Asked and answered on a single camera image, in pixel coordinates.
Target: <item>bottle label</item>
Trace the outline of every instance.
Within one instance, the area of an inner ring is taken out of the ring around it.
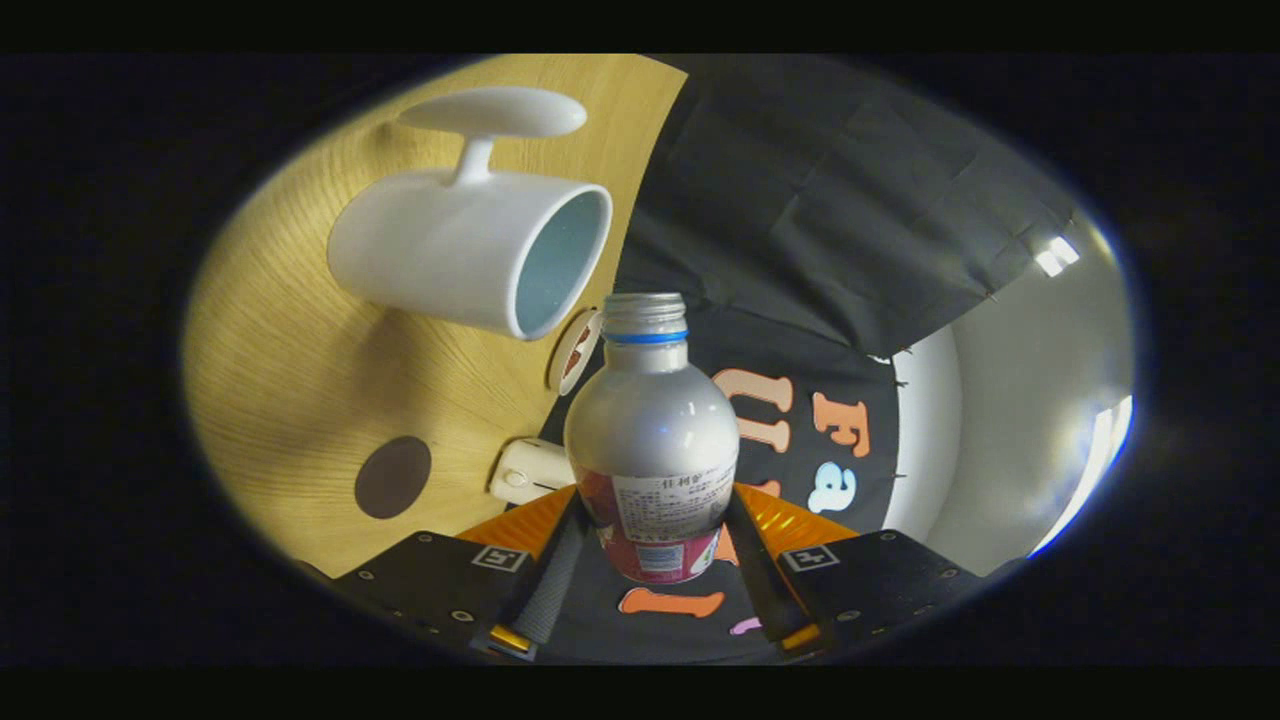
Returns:
[[[582,500],[609,561],[643,583],[681,583],[710,566],[737,457],[698,473],[603,475],[577,469]]]

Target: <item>white wall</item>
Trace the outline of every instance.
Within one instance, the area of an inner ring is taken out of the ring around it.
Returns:
[[[1133,325],[1115,259],[1096,232],[1066,237],[1079,261],[1053,278],[1032,264],[998,302],[951,324],[959,456],[925,543],[978,574],[1044,537],[1079,484],[1094,416],[1132,392]]]
[[[951,489],[960,451],[960,364],[950,327],[893,356],[899,445],[884,528],[924,542]]]

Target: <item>yellow clip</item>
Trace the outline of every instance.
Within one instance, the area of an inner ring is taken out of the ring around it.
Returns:
[[[493,630],[489,630],[489,639],[520,655],[527,653],[534,644],[529,638],[516,634],[504,625],[494,625]]]
[[[791,637],[782,641],[782,650],[791,652],[797,647],[809,644],[819,637],[822,637],[822,633],[818,630],[818,625],[805,625],[804,628],[796,630]]]

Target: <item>light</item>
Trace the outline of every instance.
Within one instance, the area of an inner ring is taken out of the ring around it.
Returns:
[[[1059,263],[1057,256],[1048,250],[1037,255],[1036,261],[1044,269],[1044,274],[1051,278],[1062,272],[1062,264]]]
[[[1107,457],[1107,465],[1110,465],[1116,455],[1120,454],[1120,448],[1124,447],[1125,437],[1129,436],[1129,421],[1133,419],[1133,396],[1128,396],[1116,405],[1116,420],[1111,425],[1111,456]]]
[[[1076,252],[1075,249],[1071,247],[1062,237],[1055,237],[1053,241],[1048,243],[1048,249],[1053,251],[1053,255],[1056,255],[1059,260],[1066,263],[1068,265],[1080,259],[1080,254]]]
[[[1098,480],[1102,479],[1102,475],[1120,452],[1120,447],[1129,434],[1129,421],[1132,418],[1133,396],[1130,395],[1121,400],[1114,410],[1103,410],[1093,419],[1093,439],[1089,442],[1089,456],[1084,461],[1084,473],[1080,475],[1080,484],[1075,486],[1075,492],[1066,503],[1066,510],[1062,511],[1057,523],[1053,523],[1048,534],[1044,536],[1044,539],[1036,546],[1036,550],[1030,555],[1036,555],[1041,548],[1052,542],[1075,519],[1075,514],[1084,507],[1084,501],[1089,498],[1093,488],[1098,486]]]

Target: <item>white mug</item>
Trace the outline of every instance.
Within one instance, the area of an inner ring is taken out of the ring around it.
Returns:
[[[458,167],[384,178],[343,209],[329,272],[366,300],[520,340],[573,309],[613,219],[609,192],[586,182],[489,172],[498,136],[552,137],[586,122],[563,95],[484,87],[429,100],[399,122],[466,136]]]

